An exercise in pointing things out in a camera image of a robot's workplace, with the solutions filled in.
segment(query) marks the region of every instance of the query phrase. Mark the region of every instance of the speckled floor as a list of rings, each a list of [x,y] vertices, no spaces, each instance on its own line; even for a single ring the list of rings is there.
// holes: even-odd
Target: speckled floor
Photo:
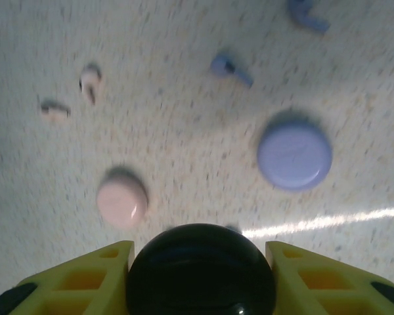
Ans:
[[[331,23],[324,37],[290,22],[285,0],[0,0],[0,292],[187,222],[237,224],[260,247],[283,240],[394,281],[394,0],[315,12]],[[209,74],[221,50],[253,75],[250,90]],[[78,90],[93,60],[96,106]],[[71,108],[67,122],[41,119],[46,98]],[[334,148],[326,180],[302,194],[275,190],[255,160],[266,122],[290,108]],[[150,190],[132,230],[95,205],[120,164]]]

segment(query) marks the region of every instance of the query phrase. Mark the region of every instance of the pink lid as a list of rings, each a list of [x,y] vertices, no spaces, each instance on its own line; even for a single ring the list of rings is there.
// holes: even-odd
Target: pink lid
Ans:
[[[97,205],[102,217],[116,228],[137,225],[147,210],[147,196],[133,177],[116,175],[99,188]]]

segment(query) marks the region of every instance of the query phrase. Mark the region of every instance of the blue plastic piece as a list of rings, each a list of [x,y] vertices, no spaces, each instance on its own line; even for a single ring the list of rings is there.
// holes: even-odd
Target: blue plastic piece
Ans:
[[[218,76],[225,77],[226,75],[236,75],[241,81],[243,81],[248,87],[252,86],[253,79],[236,68],[232,60],[227,56],[218,54],[210,64],[210,70]]]
[[[259,144],[260,171],[273,185],[290,191],[314,188],[328,174],[332,149],[319,129],[292,122],[267,132]]]
[[[324,34],[330,28],[330,23],[321,18],[309,16],[312,7],[313,0],[288,0],[289,13],[295,22]]]

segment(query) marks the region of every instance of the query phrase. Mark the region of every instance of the blue lid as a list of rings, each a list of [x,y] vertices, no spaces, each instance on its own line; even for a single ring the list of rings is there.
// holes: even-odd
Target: blue lid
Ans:
[[[328,174],[332,149],[321,131],[293,122],[266,133],[258,147],[258,165],[264,177],[285,190],[307,190]]]

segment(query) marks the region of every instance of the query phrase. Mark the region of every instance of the small pink plastic piece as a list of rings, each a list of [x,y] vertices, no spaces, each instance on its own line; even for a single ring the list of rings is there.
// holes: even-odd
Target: small pink plastic piece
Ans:
[[[148,200],[137,179],[117,175],[100,186],[97,205],[104,220],[116,228],[129,228],[141,222]]]

